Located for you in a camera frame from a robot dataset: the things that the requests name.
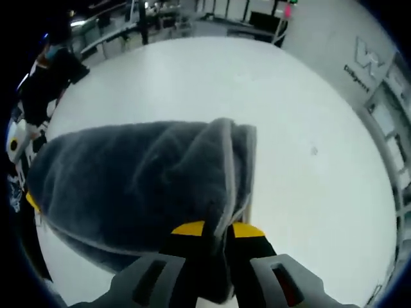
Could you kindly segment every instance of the fuzzy gray cloth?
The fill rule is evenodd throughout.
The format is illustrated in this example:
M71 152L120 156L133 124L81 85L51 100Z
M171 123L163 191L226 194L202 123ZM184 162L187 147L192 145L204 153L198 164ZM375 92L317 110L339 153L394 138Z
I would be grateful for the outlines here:
M91 128L45 144L28 190L57 236L119 271L204 220L218 240L249 205L256 129L229 119Z

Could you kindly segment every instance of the table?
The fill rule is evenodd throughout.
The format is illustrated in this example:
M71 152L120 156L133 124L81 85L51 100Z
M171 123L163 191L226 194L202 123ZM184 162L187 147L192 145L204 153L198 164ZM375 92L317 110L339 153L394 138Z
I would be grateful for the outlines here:
M251 223L277 253L318 275L330 296L364 305L384 280L396 245L389 178L349 104L285 51L223 37L147 45L103 62L69 87L47 137L106 124L217 117L257 127ZM51 232L38 232L69 304L106 292L112 274Z

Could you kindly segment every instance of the gray towel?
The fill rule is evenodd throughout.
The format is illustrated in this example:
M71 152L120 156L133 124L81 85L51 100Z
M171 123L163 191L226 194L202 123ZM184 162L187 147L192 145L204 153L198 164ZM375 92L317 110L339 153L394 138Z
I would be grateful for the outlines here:
M119 271L183 223L221 239L250 203L255 150L256 129L229 119L91 128L44 145L28 190L60 238Z

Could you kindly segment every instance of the white table surface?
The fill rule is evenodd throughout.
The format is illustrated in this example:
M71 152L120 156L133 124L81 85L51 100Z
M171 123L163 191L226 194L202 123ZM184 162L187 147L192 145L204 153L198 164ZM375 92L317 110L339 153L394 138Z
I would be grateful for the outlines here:
M251 223L265 231L277 253L322 278L330 296L363 305L384 280L395 249L389 178L348 103L273 45L187 38L103 62L68 88L48 139L106 124L217 117L258 130ZM112 274L46 229L39 228L40 245L66 302L106 292Z

